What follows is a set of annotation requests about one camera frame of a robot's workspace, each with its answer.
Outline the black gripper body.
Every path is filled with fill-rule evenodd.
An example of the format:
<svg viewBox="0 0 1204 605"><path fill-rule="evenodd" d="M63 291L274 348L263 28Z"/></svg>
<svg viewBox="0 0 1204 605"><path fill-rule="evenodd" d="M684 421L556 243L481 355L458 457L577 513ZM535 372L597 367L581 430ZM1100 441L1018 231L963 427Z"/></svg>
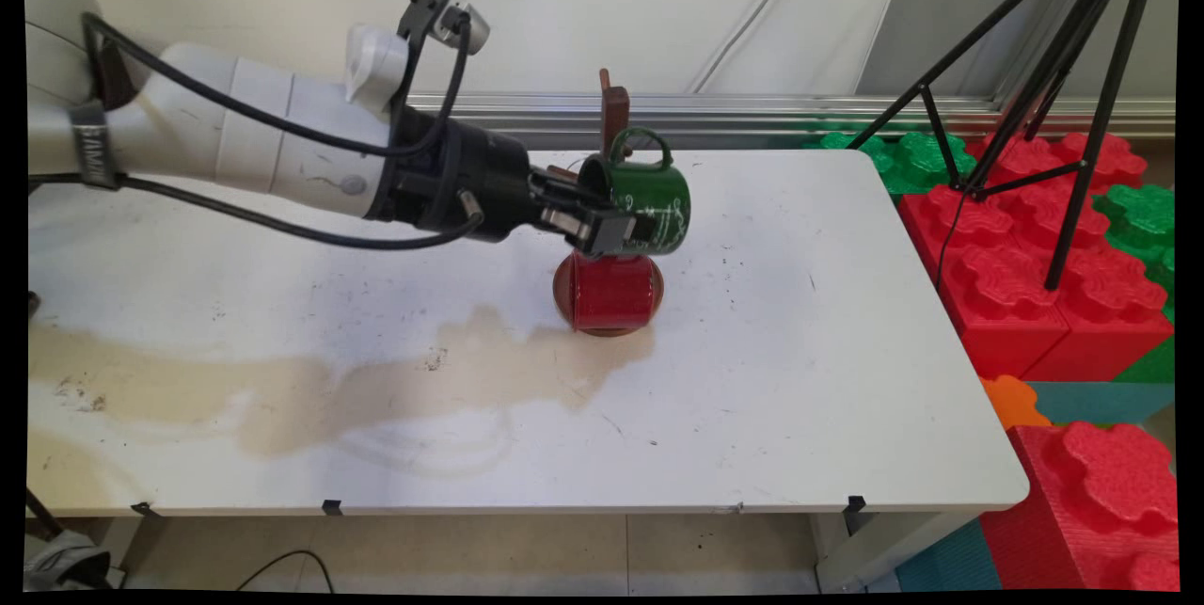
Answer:
<svg viewBox="0 0 1204 605"><path fill-rule="evenodd" d="M498 242L521 225L555 233L545 206L531 192L529 151L517 139L449 119L433 145L417 155L390 158L368 207L370 221L400 222L424 231L421 243L460 239L474 212L470 240Z"/></svg>

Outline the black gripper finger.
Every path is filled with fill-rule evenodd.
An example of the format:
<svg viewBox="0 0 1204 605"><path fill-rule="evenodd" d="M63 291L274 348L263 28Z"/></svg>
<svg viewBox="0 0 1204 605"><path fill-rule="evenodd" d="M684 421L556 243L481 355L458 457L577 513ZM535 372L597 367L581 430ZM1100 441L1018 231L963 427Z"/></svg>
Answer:
<svg viewBox="0 0 1204 605"><path fill-rule="evenodd" d="M610 208L607 195L583 186L579 176L567 168L531 168L531 202L537 208Z"/></svg>
<svg viewBox="0 0 1204 605"><path fill-rule="evenodd" d="M650 215L632 215L606 202L548 205L541 210L541 225L559 233L563 242L586 257L641 254L630 245L651 236Z"/></svg>

